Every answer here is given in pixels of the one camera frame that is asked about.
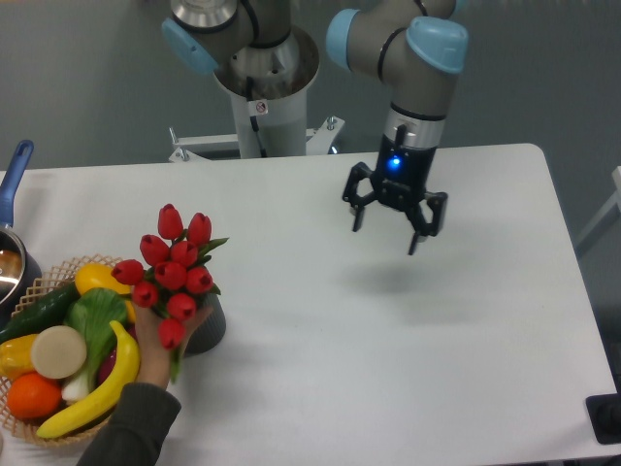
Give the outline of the dark grey sleeved forearm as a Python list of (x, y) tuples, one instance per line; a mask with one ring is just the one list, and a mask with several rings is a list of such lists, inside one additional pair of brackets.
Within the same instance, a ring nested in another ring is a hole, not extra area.
[(151, 466), (181, 410), (180, 401), (151, 383), (126, 385), (108, 423), (78, 460), (80, 465)]

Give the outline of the person's hand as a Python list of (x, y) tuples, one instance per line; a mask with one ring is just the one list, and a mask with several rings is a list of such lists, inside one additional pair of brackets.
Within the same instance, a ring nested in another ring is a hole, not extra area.
[[(180, 343), (181, 353), (198, 327), (211, 315), (212, 306), (205, 305), (198, 309), (195, 316), (183, 323), (184, 339)], [(149, 383), (166, 390), (171, 379), (171, 362), (169, 352), (159, 340), (158, 327), (162, 319), (152, 310), (135, 307), (135, 329), (141, 352), (141, 365), (136, 379), (137, 383)]]

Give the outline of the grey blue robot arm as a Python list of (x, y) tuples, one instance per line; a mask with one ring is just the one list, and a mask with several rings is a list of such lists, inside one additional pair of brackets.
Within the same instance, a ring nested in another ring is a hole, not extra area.
[[(244, 158), (306, 155), (307, 92), (319, 49), (287, 1), (174, 1), (161, 31), (195, 73), (229, 94)], [(326, 32), (329, 58), (377, 79), (392, 97), (375, 167), (356, 164), (343, 200), (356, 223), (374, 202), (406, 215), (413, 240), (436, 236), (447, 196), (427, 178), (464, 68), (469, 35), (455, 1), (383, 1), (346, 9)]]

